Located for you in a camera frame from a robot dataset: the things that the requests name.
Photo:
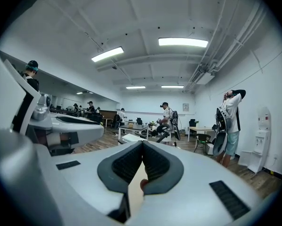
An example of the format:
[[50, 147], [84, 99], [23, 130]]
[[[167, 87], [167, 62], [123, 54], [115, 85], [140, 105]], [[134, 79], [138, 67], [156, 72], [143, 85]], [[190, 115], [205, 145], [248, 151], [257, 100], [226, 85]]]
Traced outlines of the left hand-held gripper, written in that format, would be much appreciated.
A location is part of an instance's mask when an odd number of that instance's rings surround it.
[[51, 113], [50, 98], [36, 91], [7, 60], [0, 58], [0, 129], [29, 137], [52, 156], [71, 154], [74, 133], [53, 132], [54, 124], [100, 125], [84, 117]]

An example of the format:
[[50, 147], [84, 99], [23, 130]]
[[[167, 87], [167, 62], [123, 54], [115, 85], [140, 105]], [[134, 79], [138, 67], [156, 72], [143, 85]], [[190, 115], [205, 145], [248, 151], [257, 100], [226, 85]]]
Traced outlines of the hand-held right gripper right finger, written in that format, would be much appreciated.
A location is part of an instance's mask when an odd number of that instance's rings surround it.
[[144, 194], [141, 226], [250, 226], [265, 202], [246, 182], [200, 154], [146, 142], [170, 159], [168, 172], [148, 183], [169, 187], [163, 194]]

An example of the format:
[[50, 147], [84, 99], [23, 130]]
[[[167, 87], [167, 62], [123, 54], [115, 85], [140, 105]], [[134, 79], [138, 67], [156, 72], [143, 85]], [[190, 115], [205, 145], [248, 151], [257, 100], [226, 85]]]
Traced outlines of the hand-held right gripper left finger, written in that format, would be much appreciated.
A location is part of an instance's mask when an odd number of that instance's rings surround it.
[[140, 212], [133, 213], [129, 188], [142, 163], [141, 141], [89, 153], [53, 158], [58, 173], [78, 194], [84, 206], [71, 201], [73, 214], [82, 213], [91, 226], [143, 226]]

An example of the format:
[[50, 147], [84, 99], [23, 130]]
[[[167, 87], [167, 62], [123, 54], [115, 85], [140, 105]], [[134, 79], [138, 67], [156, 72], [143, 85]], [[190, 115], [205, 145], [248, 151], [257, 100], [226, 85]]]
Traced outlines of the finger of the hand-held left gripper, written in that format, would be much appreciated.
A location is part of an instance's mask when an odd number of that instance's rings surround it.
[[67, 134], [69, 146], [84, 146], [100, 139], [104, 127], [95, 121], [73, 116], [53, 116], [52, 130], [55, 133]]

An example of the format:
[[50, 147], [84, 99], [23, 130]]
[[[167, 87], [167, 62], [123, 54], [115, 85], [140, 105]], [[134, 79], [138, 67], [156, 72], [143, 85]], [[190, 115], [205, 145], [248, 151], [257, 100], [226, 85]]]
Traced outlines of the grey desk with white legs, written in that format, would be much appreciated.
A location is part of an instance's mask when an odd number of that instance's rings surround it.
[[118, 139], [121, 139], [121, 131], [122, 130], [129, 130], [132, 131], [133, 133], [135, 132], [139, 132], [141, 134], [142, 131], [146, 131], [146, 139], [149, 138], [149, 128], [146, 125], [138, 125], [138, 124], [134, 124], [133, 128], [129, 128], [128, 125], [123, 125], [123, 126], [119, 126], [118, 128]]

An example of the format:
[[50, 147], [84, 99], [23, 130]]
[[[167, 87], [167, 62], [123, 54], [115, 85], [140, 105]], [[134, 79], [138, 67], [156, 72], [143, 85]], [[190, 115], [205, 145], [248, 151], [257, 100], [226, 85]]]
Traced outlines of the black mesh chair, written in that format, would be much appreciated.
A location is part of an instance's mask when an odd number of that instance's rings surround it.
[[203, 152], [205, 154], [208, 154], [208, 151], [209, 151], [208, 144], [209, 144], [210, 138], [211, 136], [207, 134], [201, 134], [201, 133], [196, 134], [196, 145], [195, 145], [194, 152], [197, 150], [199, 145], [202, 145]]

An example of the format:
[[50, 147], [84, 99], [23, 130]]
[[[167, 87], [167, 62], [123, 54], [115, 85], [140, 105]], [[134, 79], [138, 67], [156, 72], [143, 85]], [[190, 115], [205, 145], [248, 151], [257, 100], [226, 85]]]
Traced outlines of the grey shell backpack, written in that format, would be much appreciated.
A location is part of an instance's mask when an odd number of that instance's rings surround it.
[[213, 147], [213, 155], [218, 156], [225, 151], [227, 146], [228, 128], [231, 125], [227, 111], [221, 107], [216, 109], [216, 137]]

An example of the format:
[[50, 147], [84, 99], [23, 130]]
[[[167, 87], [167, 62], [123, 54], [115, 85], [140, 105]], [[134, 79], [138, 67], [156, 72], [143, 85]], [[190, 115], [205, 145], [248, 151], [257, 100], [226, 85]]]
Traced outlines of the light wooden desk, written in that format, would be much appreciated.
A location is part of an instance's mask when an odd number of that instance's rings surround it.
[[208, 127], [188, 127], [188, 142], [190, 142], [190, 133], [191, 131], [199, 132], [200, 134], [207, 134], [208, 132], [214, 132], [213, 129]]

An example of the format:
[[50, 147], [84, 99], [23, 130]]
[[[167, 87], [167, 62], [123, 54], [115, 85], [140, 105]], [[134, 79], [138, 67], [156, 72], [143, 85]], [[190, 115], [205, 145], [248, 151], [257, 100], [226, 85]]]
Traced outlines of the white water dispenser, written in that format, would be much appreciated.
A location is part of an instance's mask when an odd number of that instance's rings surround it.
[[250, 151], [241, 151], [238, 164], [246, 166], [253, 173], [260, 172], [267, 159], [271, 138], [271, 117], [269, 109], [264, 106], [257, 113], [258, 130]]

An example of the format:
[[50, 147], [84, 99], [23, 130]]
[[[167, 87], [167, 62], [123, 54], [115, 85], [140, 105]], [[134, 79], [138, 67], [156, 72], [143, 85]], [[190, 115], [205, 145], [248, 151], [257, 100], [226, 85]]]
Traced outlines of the ceiling air conditioner unit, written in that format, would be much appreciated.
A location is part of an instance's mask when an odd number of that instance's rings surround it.
[[215, 76], [212, 73], [205, 72], [201, 69], [197, 69], [193, 76], [191, 77], [191, 80], [189, 83], [196, 84], [196, 85], [206, 85], [209, 83]]

